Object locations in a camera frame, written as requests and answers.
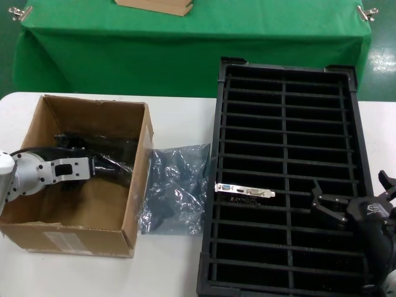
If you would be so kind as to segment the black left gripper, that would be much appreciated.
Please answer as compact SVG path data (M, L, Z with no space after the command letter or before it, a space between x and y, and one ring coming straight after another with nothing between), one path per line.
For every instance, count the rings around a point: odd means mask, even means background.
M90 157L91 177L101 178L123 187L129 187L132 180L132 172L133 167L108 156Z

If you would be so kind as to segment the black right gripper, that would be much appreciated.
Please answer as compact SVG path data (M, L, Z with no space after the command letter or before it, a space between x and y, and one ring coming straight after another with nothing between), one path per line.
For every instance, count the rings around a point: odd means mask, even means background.
M394 206L387 200L395 198L396 181L381 170L379 182L387 199L356 197L348 205L347 196L324 194L314 179L311 214L333 229L345 229L349 219L373 273L388 275L395 265L395 218L391 216Z

